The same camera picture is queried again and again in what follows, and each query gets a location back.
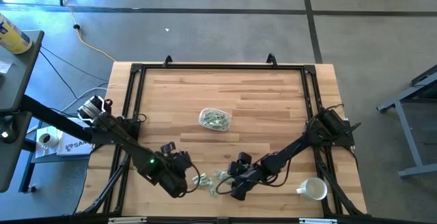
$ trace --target wooden table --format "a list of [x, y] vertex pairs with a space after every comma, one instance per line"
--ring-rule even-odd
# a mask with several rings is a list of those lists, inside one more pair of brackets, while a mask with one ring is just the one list
[[[130, 62], [116, 62], [113, 66], [106, 98], [113, 100], [115, 116], [122, 113], [130, 66]], [[323, 105], [341, 103], [333, 65], [318, 64], [316, 70]], [[198, 124], [199, 113], [206, 107], [232, 114], [229, 132], [214, 132]], [[162, 144], [175, 141], [176, 149], [188, 151], [200, 172], [211, 177], [215, 170], [226, 169], [239, 152], [247, 152], [257, 160], [282, 149], [302, 134], [307, 120], [302, 80], [299, 71], [293, 70], [147, 70], [140, 113], [147, 115], [147, 122], [141, 125], [141, 145], [158, 150]], [[106, 145], [91, 155], [78, 211], [88, 207], [107, 183], [113, 151], [113, 146]], [[338, 183], [356, 207], [366, 212], [354, 158], [344, 148], [333, 148], [333, 158]], [[195, 171], [189, 169], [189, 188], [193, 187], [194, 176]], [[283, 171], [277, 182], [282, 182], [284, 176]], [[322, 216], [319, 201], [296, 194], [301, 182], [315, 176], [313, 152], [307, 148], [293, 157], [290, 176], [282, 187], [257, 185], [245, 201], [227, 195], [213, 197], [203, 187], [173, 199], [131, 166], [123, 215]], [[334, 210], [331, 193], [328, 200]]]

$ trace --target plastic bag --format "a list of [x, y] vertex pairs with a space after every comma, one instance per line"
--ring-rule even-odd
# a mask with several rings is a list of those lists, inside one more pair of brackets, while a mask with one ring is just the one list
[[204, 108], [199, 115], [199, 123], [215, 131], [228, 131], [232, 116], [219, 109]]

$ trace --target gray floor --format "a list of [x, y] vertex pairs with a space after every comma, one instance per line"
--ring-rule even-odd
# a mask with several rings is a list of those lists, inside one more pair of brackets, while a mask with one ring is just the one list
[[[69, 0], [74, 5], [121, 8], [244, 8], [302, 10], [303, 0]], [[58, 0], [3, 0], [57, 5]], [[314, 10], [435, 11], [437, 0], [311, 0]], [[83, 46], [69, 13], [4, 10], [21, 29], [42, 29], [43, 45], [66, 60], [107, 79], [112, 63]], [[84, 38], [119, 61], [263, 62], [273, 52], [279, 62], [314, 63], [306, 16], [238, 14], [77, 13]], [[346, 115], [363, 125], [354, 132], [361, 182], [370, 214], [437, 222], [437, 174], [407, 180], [397, 170], [413, 166], [396, 112], [375, 107], [406, 88], [436, 64], [436, 17], [316, 16], [323, 62], [334, 64]], [[53, 56], [54, 65], [77, 95], [103, 81], [85, 76]], [[27, 94], [61, 109], [74, 98], [41, 57]], [[79, 107], [79, 102], [70, 111]], [[70, 214], [82, 190], [86, 161], [38, 165], [32, 183], [40, 191], [18, 194], [26, 154], [13, 183], [0, 194], [0, 219]]]

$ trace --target bottle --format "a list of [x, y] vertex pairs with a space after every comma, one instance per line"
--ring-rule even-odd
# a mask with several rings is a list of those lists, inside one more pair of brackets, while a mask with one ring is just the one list
[[13, 54], [21, 54], [30, 49], [32, 41], [29, 36], [0, 14], [0, 45]]

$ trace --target coffee mug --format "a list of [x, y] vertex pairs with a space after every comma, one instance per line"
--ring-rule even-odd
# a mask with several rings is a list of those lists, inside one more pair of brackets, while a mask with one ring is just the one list
[[44, 133], [38, 139], [38, 143], [41, 145], [42, 149], [47, 150], [50, 147], [57, 145], [59, 142], [58, 137], [53, 136], [48, 133]]
[[328, 194], [328, 187], [325, 182], [319, 178], [309, 178], [302, 182], [296, 192], [314, 200], [322, 200]]

